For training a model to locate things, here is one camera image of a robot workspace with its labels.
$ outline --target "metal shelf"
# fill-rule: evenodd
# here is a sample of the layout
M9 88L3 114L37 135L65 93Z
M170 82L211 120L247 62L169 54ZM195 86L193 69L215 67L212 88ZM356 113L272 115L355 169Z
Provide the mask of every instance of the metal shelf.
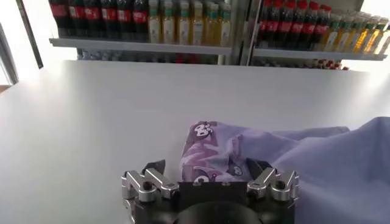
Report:
M55 47L77 47L83 49L100 49L114 51L167 52L184 54L230 55L230 47L191 46L176 44L151 44L125 41L85 40L71 38L50 38Z
M321 51L286 51L277 49L254 49L254 57L274 57L274 58L302 58L302 59L334 59L334 60L369 60L383 61L387 55L352 54L339 52Z

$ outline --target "bottle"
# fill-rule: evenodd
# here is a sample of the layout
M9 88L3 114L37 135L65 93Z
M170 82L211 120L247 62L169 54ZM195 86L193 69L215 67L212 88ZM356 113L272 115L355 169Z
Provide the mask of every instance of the bottle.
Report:
M68 37L74 33L74 25L69 15L67 0L49 0L51 12L57 23L59 37Z
M133 21L135 26L135 39L140 42L148 41L147 17L149 16L147 0L134 0Z
M101 0L102 15L105 23L107 37L119 39L118 16L116 15L116 0Z
M232 22L230 21L230 11L232 7L229 4L224 4L224 19L221 24L221 47L230 45L230 31Z
M280 15L280 21L278 25L278 30L276 34L276 47L283 47L293 25L292 20L294 19L294 9L295 2L287 2L286 8L282 11Z
M320 41L319 49L317 51L331 51L333 43L335 43L339 25L340 25L341 16L336 12L330 14L330 25L328 31L325 33L324 37Z
M342 52L346 46L347 39L350 34L350 29L352 27L353 18L346 15L344 19L340 22L339 32L335 42L333 43L333 51Z
M318 11L316 28L314 28L314 33L311 37L310 50L318 49L322 37L328 30L331 9L330 6L321 5L320 11Z
M363 53L371 39L372 34L375 32L375 27L377 26L379 19L380 18L378 16L373 16L368 20L355 48L353 49L354 53Z
M123 40L133 40L135 33L135 25L132 18L133 0L117 0L119 28L121 31L121 38Z
M299 36L298 48L300 50L308 50L311 46L311 36L316 28L317 11L319 9L318 3L311 1L309 9L305 14L305 21L303 22L303 29Z
M298 2L298 9L294 14L294 22L291 26L289 35L287 36L285 47L287 49L295 49L299 39L299 35L303 29L303 22L305 21L305 11L307 8L306 1Z
M88 20L88 37L104 37L104 23L102 20L100 0L84 0L85 17Z
M151 43L159 43L161 41L160 16L158 15L157 0L149 0L149 38Z
M188 2L180 2L179 44L190 43L190 14Z
M76 28L76 36L87 37L88 21L83 0L69 0L69 14Z
M172 14L172 2L164 2L163 39L166 44L174 44L175 18Z
M194 19L192 22L192 44L202 45L204 41L204 20L203 20L203 5L201 2L194 2Z
M353 20L352 28L346 41L344 52L353 52L353 48L355 47L361 35L363 23L364 18L359 15L357 15Z
M373 54L376 48L379 45L379 42L383 38L383 32L385 29L385 26L389 22L386 18L381 18L378 25L375 28L374 33L372 34L371 39L368 42L367 47L364 49L365 54Z

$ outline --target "folded cloth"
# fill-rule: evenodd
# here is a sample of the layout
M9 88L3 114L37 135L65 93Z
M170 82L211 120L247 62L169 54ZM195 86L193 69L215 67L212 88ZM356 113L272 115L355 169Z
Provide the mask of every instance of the folded cloth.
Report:
M220 122L190 128L183 181L249 181L246 159L300 175L296 223L390 223L390 118L346 127L261 131Z

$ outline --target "white table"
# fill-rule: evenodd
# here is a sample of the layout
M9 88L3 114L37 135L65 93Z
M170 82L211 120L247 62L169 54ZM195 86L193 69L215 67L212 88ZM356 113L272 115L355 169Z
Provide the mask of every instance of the white table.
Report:
M64 61L0 95L0 223L127 223L120 176L167 160L188 128L265 130L390 115L390 75L238 66Z

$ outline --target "plastic bottle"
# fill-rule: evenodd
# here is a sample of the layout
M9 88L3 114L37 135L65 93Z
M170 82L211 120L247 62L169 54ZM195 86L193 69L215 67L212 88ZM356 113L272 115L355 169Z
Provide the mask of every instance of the plastic bottle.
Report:
M230 31L232 22L230 21L230 11L232 7L229 4L224 4L224 19L221 24L221 47L230 45Z
M121 37L123 40L132 40L135 38L135 25L132 18L134 2L133 0L117 0L116 4Z
M294 14L294 22L291 26L290 33L286 40L286 48L295 49L299 39L299 35L303 29L303 22L305 21L305 11L307 8L306 1L298 2L298 9Z
M305 22L298 40L298 48L300 50L308 50L310 48L311 36L316 27L318 9L318 3L311 1L309 4L309 9L305 14Z
M192 22L192 44L202 45L204 40L203 4L199 1L194 2L194 19Z
M319 47L319 43L322 37L325 35L329 28L331 9L332 8L330 6L321 5L320 11L318 11L316 28L314 29L313 36L311 37L311 50L317 49Z
M134 11L133 11L133 21L135 26L135 38L137 41L148 42L148 28L147 28L147 18L148 18L148 9L149 4L147 0L134 0Z
M333 51L342 52L344 50L350 34L352 22L353 18L348 15L340 22L340 29L337 33L335 43L333 44Z
M188 45L190 43L190 6L188 2L180 2L179 21L179 44Z
M373 54L374 53L374 51L376 50L376 48L379 45L379 42L383 38L383 32L384 32L384 29L385 29L388 22L389 22L389 20L386 18L380 19L378 25L375 28L374 33L372 34L371 39L368 42L367 47L364 49L365 54Z
M295 2L287 2L286 8L282 11L276 34L276 47L283 47L293 25Z
M163 39L166 44L175 42L175 18L172 14L172 2L164 2Z
M159 43L161 41L161 30L157 0L149 0L149 10L149 39L151 43Z

